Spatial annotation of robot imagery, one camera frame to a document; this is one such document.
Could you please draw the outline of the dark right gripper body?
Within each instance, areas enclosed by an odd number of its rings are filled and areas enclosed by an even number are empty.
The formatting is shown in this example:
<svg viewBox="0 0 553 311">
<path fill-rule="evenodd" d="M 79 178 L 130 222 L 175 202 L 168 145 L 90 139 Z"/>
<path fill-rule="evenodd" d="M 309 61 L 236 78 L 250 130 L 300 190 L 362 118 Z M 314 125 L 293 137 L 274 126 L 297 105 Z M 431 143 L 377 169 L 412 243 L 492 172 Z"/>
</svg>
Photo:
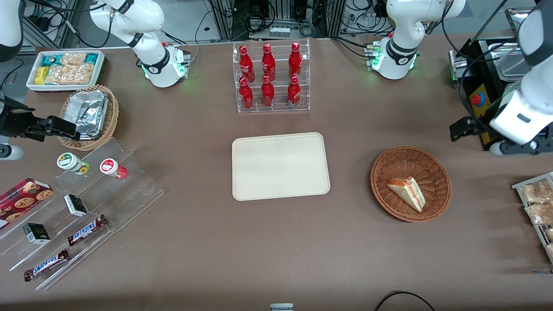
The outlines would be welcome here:
<svg viewBox="0 0 553 311">
<path fill-rule="evenodd" d="M 0 135 L 8 137 L 19 136 L 30 138 L 28 128 L 36 123 L 33 112 L 30 108 L 10 97 L 1 99 Z"/>
</svg>

